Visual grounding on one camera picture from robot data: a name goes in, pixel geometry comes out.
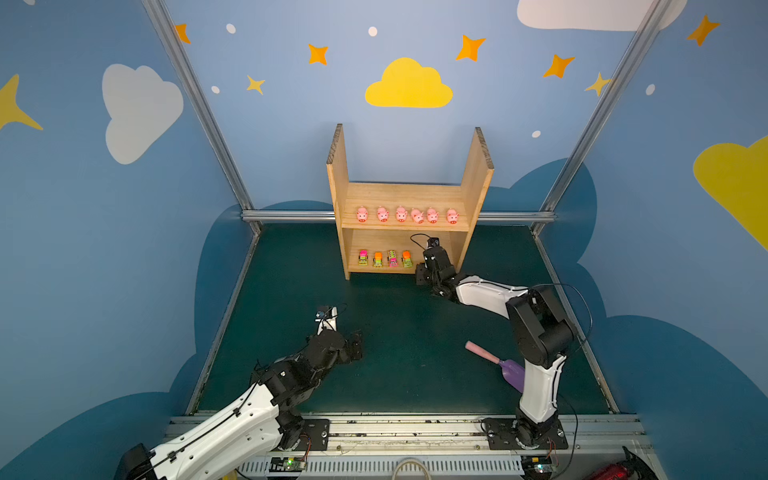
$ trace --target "white cloud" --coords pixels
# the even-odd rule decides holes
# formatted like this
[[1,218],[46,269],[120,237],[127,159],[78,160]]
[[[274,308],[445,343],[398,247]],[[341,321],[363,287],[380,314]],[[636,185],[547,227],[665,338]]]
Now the white cloud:
[[107,67],[101,92],[112,121],[107,149],[118,163],[132,164],[181,116],[181,90],[147,66]]
[[[661,20],[666,28],[687,0],[672,0]],[[518,18],[532,28],[635,31],[653,0],[520,0]]]

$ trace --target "wooden shelf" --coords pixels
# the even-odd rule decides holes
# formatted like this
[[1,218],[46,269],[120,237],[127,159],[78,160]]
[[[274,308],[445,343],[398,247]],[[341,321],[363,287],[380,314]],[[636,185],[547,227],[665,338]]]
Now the wooden shelf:
[[[400,223],[395,218],[397,207],[403,206],[408,211],[408,218]],[[368,220],[360,223],[357,220],[357,209],[368,209]],[[380,222],[376,218],[376,209],[385,207],[389,210],[389,220]],[[411,218],[411,209],[418,208],[426,212],[434,208],[440,213],[437,223],[416,223]],[[458,212],[458,222],[450,224],[445,218],[449,208]],[[416,184],[359,184],[350,183],[346,193],[344,213],[341,218],[342,228],[372,228],[392,230],[424,231],[469,231],[469,221],[462,199],[462,188],[450,185],[416,185]]]
[[[422,249],[411,241],[411,235],[414,233],[421,233],[421,230],[364,230],[364,229],[350,229],[351,241],[347,245],[346,261],[349,265],[350,272],[366,272],[366,273],[414,273],[415,265],[422,262]],[[455,261],[454,249],[451,243],[451,238],[448,233],[441,232],[433,235],[440,239],[440,244],[445,248],[448,256],[451,260]],[[426,237],[415,237],[417,242],[421,239],[421,245],[426,245]],[[357,260],[360,255],[360,250],[368,250],[368,265],[360,266],[357,264]],[[387,250],[394,250],[397,253],[398,266],[387,265],[386,254]],[[405,268],[402,265],[402,252],[408,250],[411,252],[411,261],[413,265],[410,268]],[[383,256],[384,266],[373,266],[373,254],[381,252]]]
[[[493,161],[479,127],[475,128],[472,137],[461,185],[350,183],[341,124],[336,125],[326,166],[346,279],[349,280],[350,272],[414,273],[415,265],[423,261],[422,249],[410,240],[414,233],[438,237],[456,269],[461,269],[493,177]],[[395,210],[401,206],[409,212],[408,219],[403,223],[395,218]],[[359,207],[368,209],[366,222],[360,223],[357,220]],[[379,207],[389,210],[386,222],[376,218],[376,209]],[[426,212],[430,207],[440,213],[437,223],[426,220],[424,223],[416,223],[410,217],[412,208]],[[450,208],[458,212],[458,222],[455,224],[448,223],[445,218]],[[426,237],[420,238],[424,245]],[[369,265],[358,265],[360,250],[368,250]],[[387,250],[397,252],[399,265],[374,267],[373,254],[381,252],[386,260]],[[414,266],[402,266],[403,250],[411,252]]]

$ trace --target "green table surface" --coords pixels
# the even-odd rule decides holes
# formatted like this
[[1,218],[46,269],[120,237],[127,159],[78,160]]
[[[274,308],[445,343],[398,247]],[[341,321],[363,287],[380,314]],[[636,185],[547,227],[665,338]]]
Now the green table surface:
[[[508,285],[552,281],[527,227],[478,226],[463,271]],[[522,364],[508,320],[430,296],[412,275],[344,280],[334,225],[285,223],[262,232],[198,409],[222,409],[247,389],[257,361],[304,347],[320,305],[343,310],[341,333],[362,332],[364,357],[334,367],[303,412],[515,412],[520,394],[464,348],[471,340]],[[608,413],[582,352],[566,362],[560,391],[577,413]]]

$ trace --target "toy shovel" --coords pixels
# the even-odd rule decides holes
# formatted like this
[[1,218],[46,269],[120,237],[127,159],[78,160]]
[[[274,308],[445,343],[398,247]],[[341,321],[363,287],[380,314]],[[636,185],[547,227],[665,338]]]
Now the toy shovel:
[[520,366],[519,363],[514,360],[499,360],[497,356],[491,354],[488,350],[472,342],[467,342],[464,345],[464,348],[500,366],[502,368],[502,375],[504,376],[504,380],[506,380],[509,385],[515,387],[518,392],[523,393],[525,369]]

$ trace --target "yellow cloud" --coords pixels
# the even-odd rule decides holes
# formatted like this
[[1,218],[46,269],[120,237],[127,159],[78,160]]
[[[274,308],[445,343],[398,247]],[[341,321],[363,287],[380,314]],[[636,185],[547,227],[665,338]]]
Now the yellow cloud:
[[768,137],[751,147],[717,144],[694,162],[704,190],[768,249]]
[[412,58],[398,58],[384,70],[382,80],[366,90],[366,101],[374,107],[445,107],[453,91],[432,67],[422,67]]

